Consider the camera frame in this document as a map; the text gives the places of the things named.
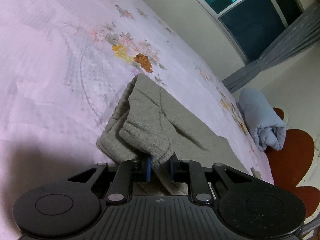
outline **folded towel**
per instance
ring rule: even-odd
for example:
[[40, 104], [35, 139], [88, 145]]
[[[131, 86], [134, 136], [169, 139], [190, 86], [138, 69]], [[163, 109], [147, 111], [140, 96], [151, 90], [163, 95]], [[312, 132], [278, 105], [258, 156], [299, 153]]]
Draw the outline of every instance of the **folded towel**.
[[188, 193], [186, 184], [170, 180], [168, 160], [174, 152], [180, 160], [198, 161], [205, 167], [224, 163], [248, 173], [227, 139], [213, 133], [143, 74], [128, 84], [97, 146], [118, 163], [139, 158], [142, 153], [151, 155], [158, 184], [139, 183], [150, 195]]
[[279, 151], [283, 148], [286, 125], [258, 90], [245, 88], [239, 97], [239, 107], [245, 123], [259, 150], [267, 146]]

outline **orange flower print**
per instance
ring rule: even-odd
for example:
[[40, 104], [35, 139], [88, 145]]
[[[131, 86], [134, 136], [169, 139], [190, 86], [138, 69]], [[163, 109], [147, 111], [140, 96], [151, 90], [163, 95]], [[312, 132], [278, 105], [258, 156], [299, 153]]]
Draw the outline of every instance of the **orange flower print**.
[[148, 56], [139, 53], [136, 57], [133, 58], [135, 62], [140, 63], [141, 67], [147, 72], [152, 73], [152, 65], [148, 59]]

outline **ridged black surface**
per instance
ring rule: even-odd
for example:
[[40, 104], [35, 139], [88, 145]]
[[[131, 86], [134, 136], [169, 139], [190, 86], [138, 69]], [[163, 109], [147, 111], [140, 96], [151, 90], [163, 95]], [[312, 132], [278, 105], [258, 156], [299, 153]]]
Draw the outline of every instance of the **ridged black surface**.
[[[86, 232], [66, 239], [248, 240], [226, 228], [210, 207], [194, 205], [187, 196], [133, 196], [127, 204], [107, 208]], [[288, 239], [298, 240], [295, 236]]]

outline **window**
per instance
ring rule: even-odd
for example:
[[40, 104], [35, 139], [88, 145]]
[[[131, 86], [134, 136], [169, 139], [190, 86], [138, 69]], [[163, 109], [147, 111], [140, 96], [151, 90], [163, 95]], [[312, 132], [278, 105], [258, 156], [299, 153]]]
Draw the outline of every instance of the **window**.
[[245, 63], [261, 53], [302, 13], [299, 0], [198, 0], [226, 32]]

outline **flower print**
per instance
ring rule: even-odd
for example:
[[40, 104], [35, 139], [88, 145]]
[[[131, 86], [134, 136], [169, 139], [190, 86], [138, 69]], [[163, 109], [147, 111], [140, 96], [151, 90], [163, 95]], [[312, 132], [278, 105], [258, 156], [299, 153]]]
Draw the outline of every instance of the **flower print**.
[[117, 5], [116, 4], [116, 8], [118, 9], [118, 12], [120, 13], [120, 15], [122, 16], [122, 17], [127, 17], [127, 18], [131, 18], [132, 20], [134, 20], [134, 17], [133, 17], [133, 15], [130, 13], [130, 12], [128, 12], [127, 10], [125, 10], [125, 9], [122, 9], [119, 5]]
[[152, 65], [148, 59], [148, 56], [143, 55], [139, 53], [136, 57], [133, 58], [135, 62], [138, 62], [141, 64], [141, 67], [147, 72], [147, 73], [152, 73]]
[[116, 57], [122, 58], [126, 63], [131, 64], [133, 61], [133, 57], [127, 54], [127, 49], [123, 45], [112, 45], [112, 50]]
[[106, 35], [106, 41], [109, 42], [109, 44], [111, 45], [115, 45], [115, 46], [120, 45], [118, 34], [111, 35], [111, 33], [108, 33]]
[[170, 34], [174, 35], [174, 32], [162, 20], [158, 19], [158, 23]]
[[135, 76], [140, 73], [140, 71], [137, 68], [132, 68], [130, 72], [133, 73]]
[[134, 61], [134, 60], [131, 62], [131, 65], [137, 69], [140, 69], [140, 67], [141, 67], [141, 64], [139, 62]]
[[210, 76], [211, 79], [208, 78], [208, 76], [202, 71], [201, 68], [199, 68], [198, 66], [195, 66], [195, 69], [199, 71], [200, 75], [202, 76], [202, 78], [206, 81], [210, 81], [212, 80], [212, 77]]
[[220, 104], [225, 108], [225, 109], [229, 109], [228, 104], [225, 103], [225, 101], [223, 99], [221, 99]]
[[236, 116], [233, 116], [233, 120], [236, 122], [236, 124], [238, 125], [239, 129], [245, 134], [247, 135], [247, 128], [246, 126], [240, 122]]
[[95, 47], [95, 49], [102, 51], [104, 47], [104, 43], [106, 41], [105, 34], [103, 33], [103, 31], [98, 31], [98, 32], [93, 31], [92, 36], [93, 36], [93, 46]]
[[158, 76], [155, 76], [154, 78], [158, 85], [162, 84], [164, 87], [167, 86], [166, 83], [162, 82], [162, 79], [160, 78], [160, 74], [158, 74]]
[[227, 99], [226, 96], [224, 95], [224, 93], [219, 92], [219, 94], [220, 94], [224, 99]]
[[159, 61], [159, 57], [158, 57], [159, 50], [153, 50], [151, 47], [151, 44], [147, 40], [140, 41], [139, 46], [140, 46], [140, 53], [147, 55], [150, 62], [152, 62], [154, 65], [157, 65]]
[[164, 65], [162, 65], [161, 63], [159, 64], [160, 69], [162, 70], [168, 70]]
[[112, 22], [111, 24], [106, 24], [104, 25], [104, 27], [108, 30], [108, 31], [113, 31], [113, 28], [116, 27], [115, 24]]
[[122, 33], [120, 35], [119, 42], [126, 47], [128, 55], [134, 57], [139, 53], [139, 49], [133, 42], [133, 38], [131, 38], [130, 33]]
[[137, 8], [138, 13], [143, 16], [145, 19], [148, 19], [148, 15], [146, 15], [143, 11], [141, 11], [139, 8]]

